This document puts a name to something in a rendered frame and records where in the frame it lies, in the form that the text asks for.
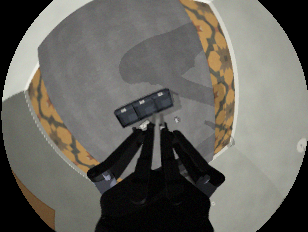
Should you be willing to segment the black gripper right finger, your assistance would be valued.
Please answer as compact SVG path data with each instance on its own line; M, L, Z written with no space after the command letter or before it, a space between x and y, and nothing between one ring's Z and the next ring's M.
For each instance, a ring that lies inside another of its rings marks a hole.
M166 200L170 205L179 205L186 197L173 148L196 187L209 198L225 181L225 176L210 166L180 131L169 131L163 113L160 113L159 140L161 170L165 173Z

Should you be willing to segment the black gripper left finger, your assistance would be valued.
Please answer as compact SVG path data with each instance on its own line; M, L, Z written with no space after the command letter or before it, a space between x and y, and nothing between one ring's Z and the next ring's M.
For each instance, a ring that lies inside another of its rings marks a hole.
M149 174L152 167L153 140L155 140L153 123L156 125L156 113L153 113L152 121L147 124L147 130L134 130L105 161L88 170L88 178L101 194L116 185L116 180L122 175L143 144L128 196L131 202L137 205L146 201Z

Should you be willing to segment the black rack of bins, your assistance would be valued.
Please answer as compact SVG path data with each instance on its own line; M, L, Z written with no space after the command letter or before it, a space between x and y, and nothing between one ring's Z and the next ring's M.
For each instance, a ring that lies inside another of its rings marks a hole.
M114 114L118 119L119 123L121 124L122 128L126 128L132 124L135 124L141 120L152 116L153 113L162 112L173 106L174 104L171 98L170 91L168 88L165 88L115 110ZM156 109L158 112L156 111Z

